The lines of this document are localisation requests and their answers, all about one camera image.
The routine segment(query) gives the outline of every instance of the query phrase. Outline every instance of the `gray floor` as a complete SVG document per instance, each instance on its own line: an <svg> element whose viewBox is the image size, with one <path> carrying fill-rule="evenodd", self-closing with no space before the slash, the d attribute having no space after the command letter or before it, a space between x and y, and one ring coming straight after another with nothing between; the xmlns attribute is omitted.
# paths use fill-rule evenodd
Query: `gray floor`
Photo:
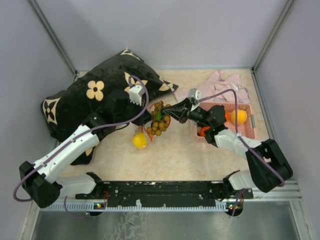
<svg viewBox="0 0 320 240"><path fill-rule="evenodd" d="M105 212L75 219L41 212L33 240L296 240L287 202L245 202L239 217L223 212Z"/></svg>

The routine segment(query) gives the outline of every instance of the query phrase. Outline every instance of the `gray wall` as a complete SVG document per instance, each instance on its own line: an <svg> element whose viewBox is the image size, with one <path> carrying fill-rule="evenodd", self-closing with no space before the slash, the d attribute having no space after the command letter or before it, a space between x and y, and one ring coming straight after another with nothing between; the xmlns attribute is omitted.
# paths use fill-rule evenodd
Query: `gray wall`
<svg viewBox="0 0 320 240"><path fill-rule="evenodd" d="M297 0L258 70L280 146L320 237L320 1Z"/></svg>
<svg viewBox="0 0 320 240"><path fill-rule="evenodd" d="M125 47L155 68L252 67L287 0L38 0L78 70Z"/></svg>
<svg viewBox="0 0 320 240"><path fill-rule="evenodd" d="M0 239L16 240L26 203L12 192L19 165L54 146L41 101L72 81L63 60L26 0L0 1ZM27 197L23 191L19 197Z"/></svg>

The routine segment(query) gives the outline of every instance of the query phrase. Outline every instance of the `black pillow with flowers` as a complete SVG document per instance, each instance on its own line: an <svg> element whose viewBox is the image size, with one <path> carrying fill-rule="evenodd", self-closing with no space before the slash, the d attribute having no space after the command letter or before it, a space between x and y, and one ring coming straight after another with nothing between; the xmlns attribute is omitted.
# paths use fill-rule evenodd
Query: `black pillow with flowers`
<svg viewBox="0 0 320 240"><path fill-rule="evenodd" d="M135 75L145 84L149 98L174 92L178 86L163 80L150 66L129 49L125 49L80 77L67 90L47 97L41 103L50 135L63 142L82 124L86 117L105 104L113 90L129 90L129 76ZM84 152L73 165L88 164L93 149Z"/></svg>

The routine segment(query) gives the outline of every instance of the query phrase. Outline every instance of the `pink towel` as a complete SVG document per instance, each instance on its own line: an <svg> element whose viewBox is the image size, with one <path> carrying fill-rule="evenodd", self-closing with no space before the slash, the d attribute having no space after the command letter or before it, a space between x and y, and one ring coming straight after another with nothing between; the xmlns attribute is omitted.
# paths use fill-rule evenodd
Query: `pink towel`
<svg viewBox="0 0 320 240"><path fill-rule="evenodd" d="M202 98L212 96L214 94L220 93L226 89L234 89L237 96L238 103L250 103L248 90L241 86L240 74L234 74L228 77L226 80L222 79L224 71L215 71L208 79L197 87L202 94ZM188 96L188 92L175 92L174 93L177 102L181 102ZM235 102L235 97L232 92L226 92L215 98L204 101L206 103L233 103Z"/></svg>

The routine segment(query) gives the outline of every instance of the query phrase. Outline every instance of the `yellow lemon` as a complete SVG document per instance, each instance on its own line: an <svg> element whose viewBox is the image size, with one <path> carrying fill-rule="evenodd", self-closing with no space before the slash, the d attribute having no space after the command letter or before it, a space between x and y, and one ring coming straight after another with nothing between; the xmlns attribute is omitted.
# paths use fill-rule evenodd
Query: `yellow lemon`
<svg viewBox="0 0 320 240"><path fill-rule="evenodd" d="M134 135L134 137L132 138L132 143L138 149L142 149L148 144L143 132L138 132L136 135Z"/></svg>
<svg viewBox="0 0 320 240"><path fill-rule="evenodd" d="M238 126L244 124L248 118L247 112L245 110L238 109ZM230 116L231 122L236 125L236 110L233 110Z"/></svg>

